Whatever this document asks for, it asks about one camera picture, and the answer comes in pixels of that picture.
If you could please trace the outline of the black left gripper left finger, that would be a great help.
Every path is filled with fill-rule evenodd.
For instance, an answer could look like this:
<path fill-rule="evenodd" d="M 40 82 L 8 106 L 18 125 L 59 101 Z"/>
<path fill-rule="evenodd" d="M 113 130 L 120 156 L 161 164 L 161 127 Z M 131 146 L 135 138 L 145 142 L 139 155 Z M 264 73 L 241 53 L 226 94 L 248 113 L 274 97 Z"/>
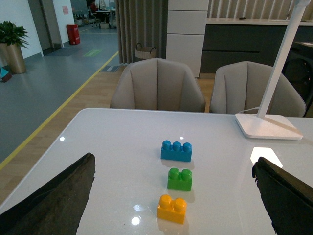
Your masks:
<path fill-rule="evenodd" d="M 2 235 L 74 235 L 87 205 L 95 156 L 85 154 L 0 216 Z"/>

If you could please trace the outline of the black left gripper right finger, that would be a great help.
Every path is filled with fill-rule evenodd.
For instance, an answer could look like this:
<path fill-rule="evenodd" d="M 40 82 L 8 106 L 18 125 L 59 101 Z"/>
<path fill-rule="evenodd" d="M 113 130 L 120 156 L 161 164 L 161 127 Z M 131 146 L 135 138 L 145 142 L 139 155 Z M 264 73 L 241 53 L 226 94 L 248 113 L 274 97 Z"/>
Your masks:
<path fill-rule="evenodd" d="M 278 235 L 313 233 L 313 188 L 264 157 L 252 168 L 261 199 Z"/>

